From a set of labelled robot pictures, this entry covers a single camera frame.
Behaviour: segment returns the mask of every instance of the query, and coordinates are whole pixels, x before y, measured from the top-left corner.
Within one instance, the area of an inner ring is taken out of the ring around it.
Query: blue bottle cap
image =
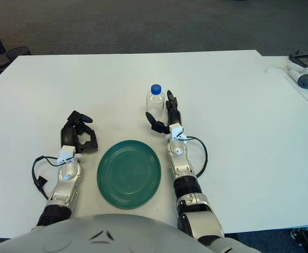
[[[150,91],[153,95],[159,95],[161,93],[161,86],[159,84],[153,84]]]

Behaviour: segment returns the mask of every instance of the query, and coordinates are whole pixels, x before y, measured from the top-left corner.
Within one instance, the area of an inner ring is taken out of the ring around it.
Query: black joint
[[[187,216],[183,213],[177,218],[177,228],[187,235],[193,237],[193,233],[190,227]]]
[[[183,176],[177,178],[174,183],[175,196],[180,198],[183,195],[189,193],[202,193],[201,187],[197,182],[197,179],[193,176]]]
[[[220,236],[201,236],[198,238],[198,242],[203,244],[204,246],[209,246],[212,244],[216,239],[220,238]]]
[[[177,206],[177,212],[179,215],[184,212],[201,212],[201,211],[211,212],[211,209],[206,204],[196,204],[188,206],[185,200],[180,201],[179,205]]]
[[[71,216],[71,209],[65,206],[48,205],[39,218],[37,226],[48,226],[59,221],[67,220]]]

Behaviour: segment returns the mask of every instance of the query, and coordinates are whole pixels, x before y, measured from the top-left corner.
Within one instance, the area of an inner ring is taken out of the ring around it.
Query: black cable
[[[74,157],[74,155],[71,158],[67,158],[66,161],[71,160]],[[41,194],[45,197],[45,199],[49,199],[43,189],[43,186],[46,184],[47,180],[45,178],[43,178],[42,176],[39,176],[39,178],[36,178],[36,175],[34,173],[34,167],[36,166],[37,162],[39,162],[40,160],[45,159],[51,166],[53,167],[59,167],[61,165],[64,165],[66,162],[62,162],[61,164],[53,164],[49,161],[49,159],[53,159],[53,160],[57,160],[57,157],[45,157],[45,156],[41,156],[38,157],[36,160],[34,160],[33,165],[32,165],[32,179],[34,182],[34,185],[37,187],[38,191],[41,192]]]
[[[206,166],[207,166],[207,163],[208,163],[208,152],[207,152],[207,148],[205,146],[205,144],[202,142],[202,140],[200,140],[199,138],[196,138],[194,136],[187,136],[187,139],[179,139],[181,141],[190,141],[190,140],[197,140],[201,143],[203,149],[205,150],[205,155],[206,155],[206,160],[205,160],[205,163],[203,164],[203,167],[202,169],[196,174],[196,177],[200,177],[203,172],[206,170]]]

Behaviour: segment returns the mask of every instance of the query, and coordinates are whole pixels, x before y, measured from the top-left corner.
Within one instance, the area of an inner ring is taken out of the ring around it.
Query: white cable
[[[265,74],[267,74],[267,73],[269,72],[269,70],[272,69],[272,68],[287,71],[287,69],[285,69],[285,68],[283,68],[283,67],[278,67],[278,66],[271,65],[271,66],[265,71]]]

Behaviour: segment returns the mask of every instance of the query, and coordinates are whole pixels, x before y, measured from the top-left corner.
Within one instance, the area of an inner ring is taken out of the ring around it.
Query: floor
[[[308,52],[308,0],[0,0],[0,36],[7,50],[24,45],[34,55],[289,55]],[[304,252],[288,229],[236,236],[261,252]]]

